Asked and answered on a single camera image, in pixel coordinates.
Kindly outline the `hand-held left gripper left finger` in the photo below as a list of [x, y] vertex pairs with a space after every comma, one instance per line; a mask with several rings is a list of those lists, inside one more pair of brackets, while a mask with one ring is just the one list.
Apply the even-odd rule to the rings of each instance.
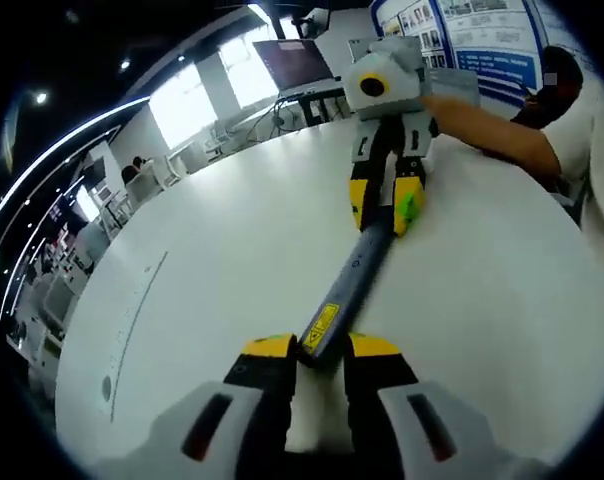
[[147, 439], [97, 463], [96, 479], [266, 479], [281, 468], [295, 394], [297, 338], [246, 344], [221, 381], [161, 413]]

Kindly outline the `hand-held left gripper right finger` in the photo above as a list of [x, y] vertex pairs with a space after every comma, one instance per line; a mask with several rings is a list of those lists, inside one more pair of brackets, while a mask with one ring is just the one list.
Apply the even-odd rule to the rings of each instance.
[[421, 381], [386, 339], [351, 333], [344, 351], [348, 425], [367, 479], [539, 479], [542, 463], [500, 446], [484, 414]]

